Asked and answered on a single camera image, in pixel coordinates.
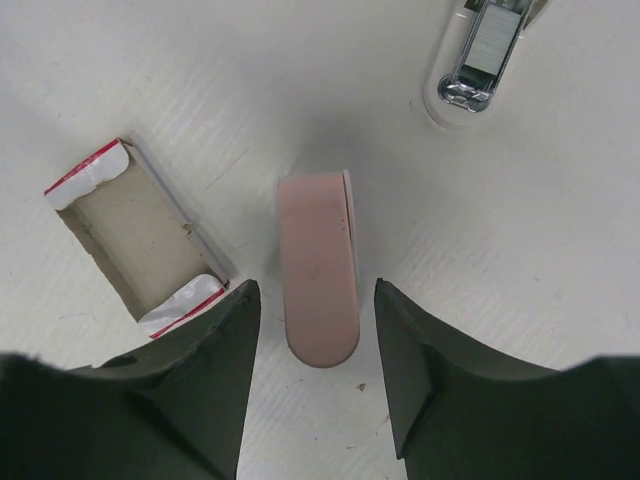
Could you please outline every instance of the cardboard box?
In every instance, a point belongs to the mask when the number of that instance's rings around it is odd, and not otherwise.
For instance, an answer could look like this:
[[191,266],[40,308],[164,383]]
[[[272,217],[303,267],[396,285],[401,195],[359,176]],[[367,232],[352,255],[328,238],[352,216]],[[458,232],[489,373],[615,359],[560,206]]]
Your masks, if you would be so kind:
[[44,194],[152,338],[224,293],[210,242],[132,144],[113,140]]

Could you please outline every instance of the red stripe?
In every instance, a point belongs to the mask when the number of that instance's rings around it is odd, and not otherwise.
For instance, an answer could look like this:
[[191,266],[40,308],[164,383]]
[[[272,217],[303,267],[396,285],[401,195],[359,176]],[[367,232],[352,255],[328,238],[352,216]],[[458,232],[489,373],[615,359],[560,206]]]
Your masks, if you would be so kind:
[[91,165],[93,162],[95,162],[98,158],[100,158],[103,154],[105,154],[107,151],[111,150],[113,147],[115,147],[118,143],[120,143],[120,139],[116,138],[115,140],[111,141],[110,143],[106,144],[104,147],[102,147],[100,150],[98,150],[96,153],[94,153],[93,155],[91,155],[89,158],[84,159],[82,162],[80,162],[78,165],[76,165],[75,167],[73,167],[71,169],[71,171],[69,171],[69,173],[67,173],[64,177],[62,177],[60,180],[58,180],[56,183],[54,183],[53,185],[51,185],[49,188],[47,188],[44,191],[44,194],[47,195],[48,193],[50,193],[52,190],[55,190],[56,188],[58,188],[60,185],[62,185],[64,182],[66,182],[67,180],[69,180],[71,177],[73,177],[76,173],[84,170],[85,168],[87,168],[89,165]]
[[224,288],[221,288],[220,290],[218,290],[216,293],[214,293],[213,295],[211,295],[209,298],[207,298],[204,302],[202,302],[200,305],[198,305],[196,308],[194,308],[193,310],[191,310],[189,313],[181,316],[179,319],[177,319],[175,322],[170,323],[169,325],[167,325],[166,327],[161,328],[160,330],[158,330],[156,333],[154,333],[153,335],[149,335],[151,338],[153,338],[154,340],[156,338],[158,338],[159,336],[161,336],[163,333],[165,333],[167,330],[169,330],[170,328],[174,327],[175,325],[177,325],[180,322],[184,322],[187,318],[189,317],[193,317],[194,315],[196,315],[198,312],[202,311],[205,307],[211,305],[211,303],[213,303],[217,298],[219,298],[222,294],[224,293]]

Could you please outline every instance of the open cardboard box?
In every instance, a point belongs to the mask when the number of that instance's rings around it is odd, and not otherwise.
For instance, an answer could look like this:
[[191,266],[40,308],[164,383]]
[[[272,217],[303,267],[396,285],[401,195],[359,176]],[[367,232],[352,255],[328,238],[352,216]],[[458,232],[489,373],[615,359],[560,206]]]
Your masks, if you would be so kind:
[[113,140],[44,194],[152,338],[228,286],[204,234],[132,144]]

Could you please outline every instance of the pink rectangular block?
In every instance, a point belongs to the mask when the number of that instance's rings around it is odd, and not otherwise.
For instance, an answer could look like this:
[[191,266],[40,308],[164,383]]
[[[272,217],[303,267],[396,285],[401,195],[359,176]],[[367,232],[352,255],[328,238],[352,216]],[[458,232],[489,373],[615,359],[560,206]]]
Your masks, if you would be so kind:
[[333,367],[360,338],[346,172],[278,185],[287,342],[302,362]]

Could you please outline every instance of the white surface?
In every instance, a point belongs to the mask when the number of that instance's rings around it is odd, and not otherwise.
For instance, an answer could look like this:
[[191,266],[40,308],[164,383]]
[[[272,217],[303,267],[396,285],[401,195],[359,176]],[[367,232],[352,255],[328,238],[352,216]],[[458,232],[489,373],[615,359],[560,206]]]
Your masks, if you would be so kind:
[[[448,8],[0,3],[0,348],[71,367],[145,341],[42,197],[125,135],[260,281],[240,480],[404,478],[385,422],[377,276],[547,366],[640,351],[640,100],[608,86],[633,86],[640,73],[640,5],[553,2],[519,45],[524,61],[500,108],[459,133],[435,128],[421,101]],[[349,361],[317,371],[285,346],[274,188],[287,173],[342,168],[355,197],[362,336]]]

